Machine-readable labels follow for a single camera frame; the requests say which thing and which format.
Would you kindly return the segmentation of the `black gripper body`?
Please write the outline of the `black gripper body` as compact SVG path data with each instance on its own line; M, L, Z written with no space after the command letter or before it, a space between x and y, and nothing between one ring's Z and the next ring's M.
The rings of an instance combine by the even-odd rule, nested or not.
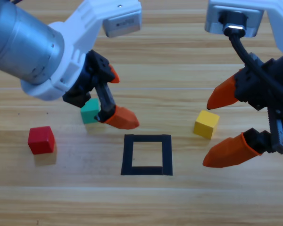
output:
M89 51L79 77L70 90L63 95L63 100L82 108L91 98L90 92L95 89L101 110L110 111L116 104L108 87L108 83L114 79L109 64L109 61L96 51Z
M283 85L283 56L263 63L255 54L255 62L273 79ZM272 91L259 77L245 66L234 75L234 96L256 110L267 108L269 131L258 132L251 128L243 133L246 143L257 153L283 154L283 96Z

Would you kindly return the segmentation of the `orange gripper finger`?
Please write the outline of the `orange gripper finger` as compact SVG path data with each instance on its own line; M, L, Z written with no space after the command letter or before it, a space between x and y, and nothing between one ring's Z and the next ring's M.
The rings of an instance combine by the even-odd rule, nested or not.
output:
M238 102L238 99L234 95L235 89L235 79L234 76L231 76L214 89L208 99L207 109L217 109Z
M229 137L213 146L203 160L203 166L224 168L244 163L264 152L272 153L271 134L251 128L236 137Z
M117 129L135 129L140 125L134 112L117 105L110 111L101 110L95 119Z
M109 64L109 67L111 68L111 71L112 71L112 73L114 75L114 79L110 83L119 83L120 82L120 78L119 78L117 72L115 71L114 67L111 64Z

